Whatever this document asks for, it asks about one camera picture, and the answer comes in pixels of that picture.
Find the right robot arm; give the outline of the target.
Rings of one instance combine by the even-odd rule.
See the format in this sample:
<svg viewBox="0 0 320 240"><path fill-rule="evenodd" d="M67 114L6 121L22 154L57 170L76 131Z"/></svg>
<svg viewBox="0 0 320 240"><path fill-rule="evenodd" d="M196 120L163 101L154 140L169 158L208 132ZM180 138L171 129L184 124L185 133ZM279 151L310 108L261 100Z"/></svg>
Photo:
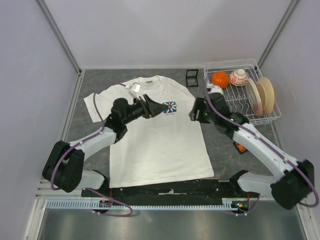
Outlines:
<svg viewBox="0 0 320 240"><path fill-rule="evenodd" d="M271 196L281 207L290 210L302 204L313 193L315 202L304 203L303 206L314 208L319 205L314 165L307 159L298 160L282 151L244 115L231 112L221 93L207 93L204 98L197 97L189 117L191 121L215 125L220 133L244 146L271 172L271 176L246 170L238 172L234 175L235 181L229 184L233 196L240 197L245 192Z"/></svg>

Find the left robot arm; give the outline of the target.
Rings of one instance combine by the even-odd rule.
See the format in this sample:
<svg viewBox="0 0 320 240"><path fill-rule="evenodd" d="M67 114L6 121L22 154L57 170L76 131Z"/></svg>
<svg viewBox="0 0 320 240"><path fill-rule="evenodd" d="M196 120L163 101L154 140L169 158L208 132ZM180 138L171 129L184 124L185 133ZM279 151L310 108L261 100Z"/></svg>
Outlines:
<svg viewBox="0 0 320 240"><path fill-rule="evenodd" d="M73 142L60 140L51 150L42 177L54 191L70 193L77 188L92 189L99 197L106 196L110 185L106 177L84 170L84 162L100 150L119 142L127 133L127 124L143 117L154 118L163 113L166 105L153 101L147 94L129 104L125 98L113 102L110 114L97 131Z"/></svg>

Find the white t-shirt with flower print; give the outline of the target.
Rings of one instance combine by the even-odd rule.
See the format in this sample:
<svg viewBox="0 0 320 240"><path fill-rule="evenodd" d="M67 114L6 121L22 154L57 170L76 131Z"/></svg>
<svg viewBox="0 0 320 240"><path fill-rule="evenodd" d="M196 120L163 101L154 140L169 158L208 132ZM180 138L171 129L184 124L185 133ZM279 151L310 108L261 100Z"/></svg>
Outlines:
<svg viewBox="0 0 320 240"><path fill-rule="evenodd" d="M201 125L189 113L195 97L175 80L156 75L138 77L139 94L164 104L156 117L127 124L127 133L110 146L111 188L209 178L214 170Z"/></svg>

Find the red orange brooch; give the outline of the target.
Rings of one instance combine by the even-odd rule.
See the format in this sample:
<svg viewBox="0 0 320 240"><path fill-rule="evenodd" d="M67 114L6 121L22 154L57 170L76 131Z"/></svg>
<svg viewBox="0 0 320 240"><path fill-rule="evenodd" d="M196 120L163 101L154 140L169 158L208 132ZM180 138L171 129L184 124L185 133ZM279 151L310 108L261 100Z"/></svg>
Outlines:
<svg viewBox="0 0 320 240"><path fill-rule="evenodd" d="M237 144L237 148L241 151L241 152L243 152L243 151L245 151L246 150L246 148L243 146L243 145L241 145L241 144Z"/></svg>

